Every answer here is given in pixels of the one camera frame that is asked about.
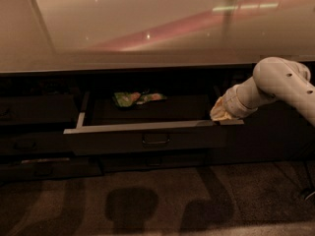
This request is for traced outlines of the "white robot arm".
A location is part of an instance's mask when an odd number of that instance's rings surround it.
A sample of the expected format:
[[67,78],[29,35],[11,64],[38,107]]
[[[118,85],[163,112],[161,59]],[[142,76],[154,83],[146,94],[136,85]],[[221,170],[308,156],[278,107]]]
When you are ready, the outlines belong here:
[[252,76],[229,88],[210,111],[213,121],[244,119],[259,107],[281,100],[315,126],[315,87],[303,64],[280,57],[258,62]]

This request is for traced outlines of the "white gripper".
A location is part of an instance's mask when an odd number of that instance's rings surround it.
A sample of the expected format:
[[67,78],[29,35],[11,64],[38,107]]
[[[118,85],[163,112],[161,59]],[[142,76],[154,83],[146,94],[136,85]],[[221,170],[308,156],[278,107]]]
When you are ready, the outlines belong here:
[[244,119],[258,110],[258,108],[245,106],[238,98],[237,89],[238,85],[229,88],[225,94],[216,101],[210,111],[210,117],[213,121]]

